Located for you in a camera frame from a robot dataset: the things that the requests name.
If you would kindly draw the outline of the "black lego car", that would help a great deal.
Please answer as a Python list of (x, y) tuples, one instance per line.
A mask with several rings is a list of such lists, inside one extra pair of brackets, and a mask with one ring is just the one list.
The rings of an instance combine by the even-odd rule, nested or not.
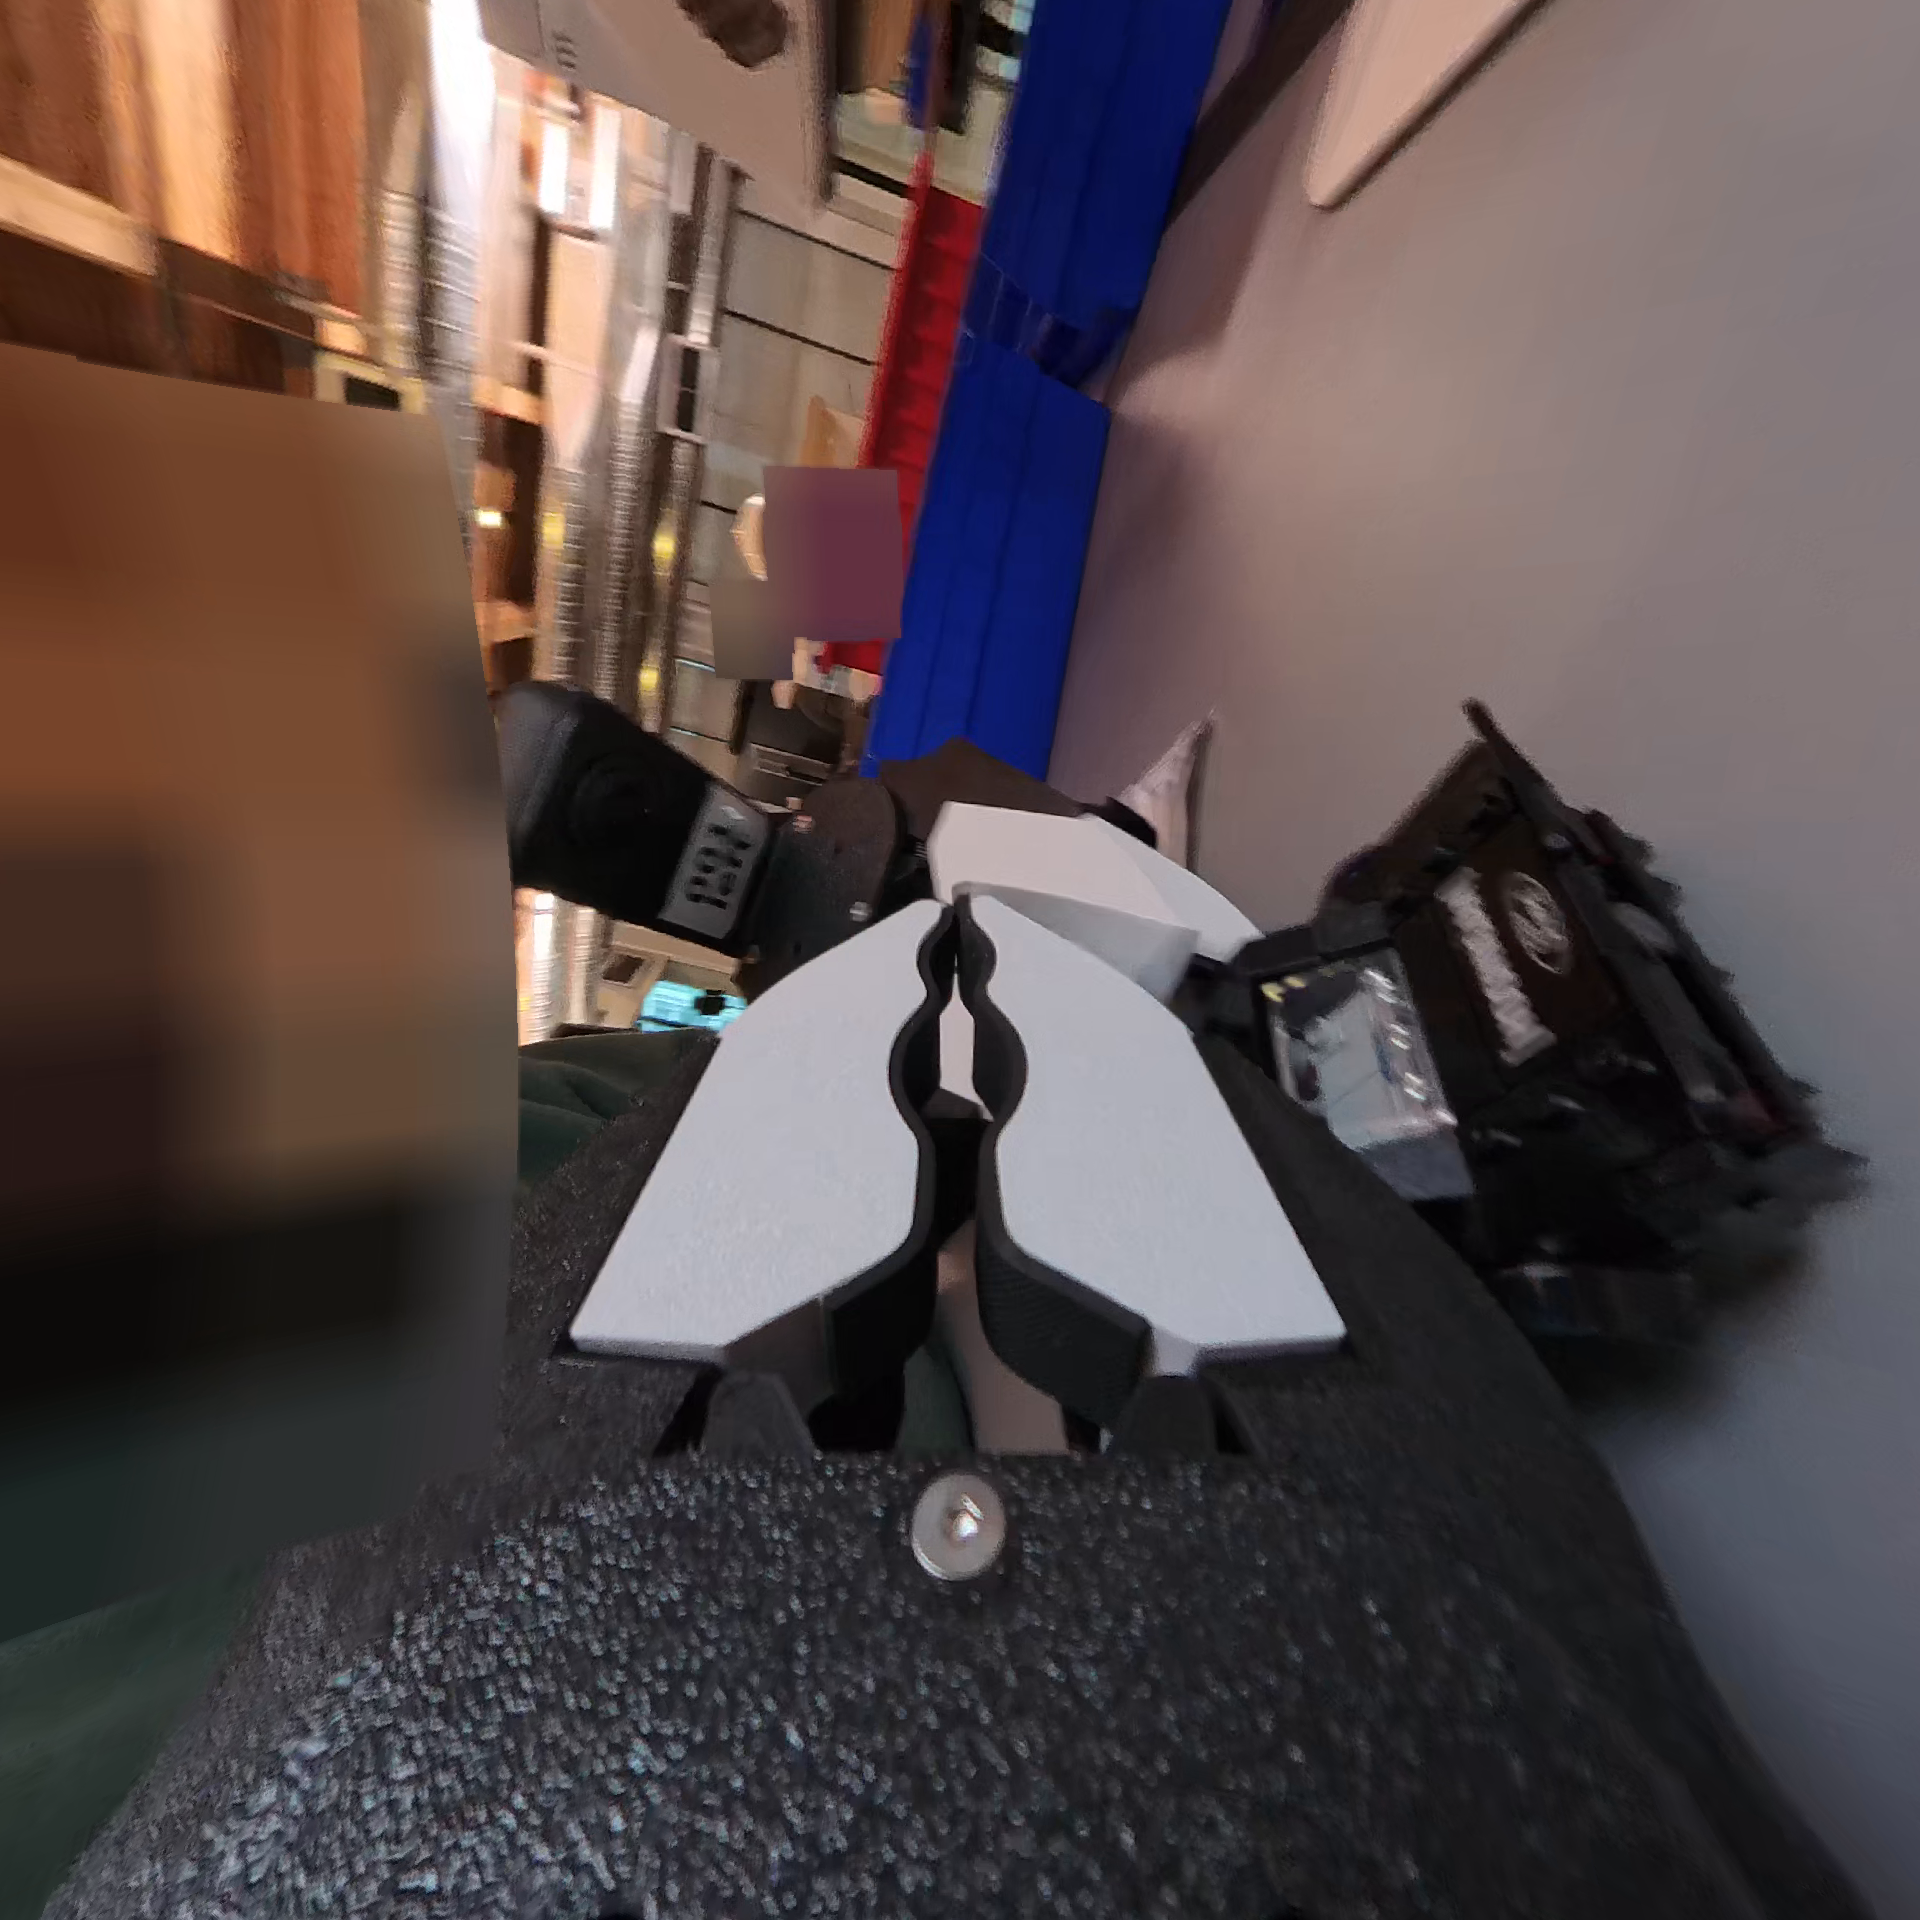
[(1867, 1184), (1653, 848), (1497, 722), (1304, 923), (1197, 959), (1230, 1043), (1458, 1253), (1566, 1372), (1659, 1368), (1789, 1280)]

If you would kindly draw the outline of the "red plastic bin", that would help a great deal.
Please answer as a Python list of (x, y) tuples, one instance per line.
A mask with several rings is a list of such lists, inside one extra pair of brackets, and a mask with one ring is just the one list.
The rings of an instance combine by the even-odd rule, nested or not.
[(896, 477), (902, 563), (913, 558), (982, 225), (984, 206), (940, 186), (935, 154), (925, 151), (908, 182), (857, 459)]

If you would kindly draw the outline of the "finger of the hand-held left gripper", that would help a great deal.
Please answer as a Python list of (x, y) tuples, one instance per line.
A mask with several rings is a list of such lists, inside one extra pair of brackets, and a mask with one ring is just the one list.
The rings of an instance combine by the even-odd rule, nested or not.
[(1159, 857), (1105, 864), (1051, 892), (1051, 914), (1064, 940), (1157, 1000), (1173, 1000), (1194, 961), (1230, 961), (1259, 937), (1210, 881)]
[(1188, 926), (1163, 886), (1170, 862), (1097, 814), (946, 803), (925, 852), (940, 900), (981, 893), (1071, 917)]

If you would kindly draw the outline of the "white building instruction sheet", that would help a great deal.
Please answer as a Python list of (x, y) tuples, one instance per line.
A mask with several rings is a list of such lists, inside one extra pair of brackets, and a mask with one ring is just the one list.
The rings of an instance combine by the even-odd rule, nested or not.
[(821, 204), (835, 4), (483, 1), (493, 48), (685, 132), (767, 191)]

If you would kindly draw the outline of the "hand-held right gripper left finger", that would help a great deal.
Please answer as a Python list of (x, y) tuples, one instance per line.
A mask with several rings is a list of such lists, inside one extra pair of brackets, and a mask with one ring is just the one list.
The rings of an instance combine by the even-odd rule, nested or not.
[(940, 1025), (956, 923), (923, 900), (723, 1034), (570, 1322), (597, 1357), (770, 1374), (811, 1411), (902, 1372), (939, 1299)]

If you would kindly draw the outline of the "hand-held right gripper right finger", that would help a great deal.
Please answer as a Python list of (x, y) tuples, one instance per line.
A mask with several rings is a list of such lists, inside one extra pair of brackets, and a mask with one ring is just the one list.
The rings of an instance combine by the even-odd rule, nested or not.
[(1145, 1380), (1337, 1354), (1346, 1320), (1188, 1025), (992, 895), (963, 895), (954, 929), (997, 1357), (1116, 1432)]

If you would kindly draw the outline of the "white flat stand base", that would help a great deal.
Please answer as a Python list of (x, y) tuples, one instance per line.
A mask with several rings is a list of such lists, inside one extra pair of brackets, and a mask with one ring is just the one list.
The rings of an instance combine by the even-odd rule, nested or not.
[(1356, 1), (1338, 30), (1308, 138), (1308, 204), (1332, 211), (1349, 201), (1541, 8)]

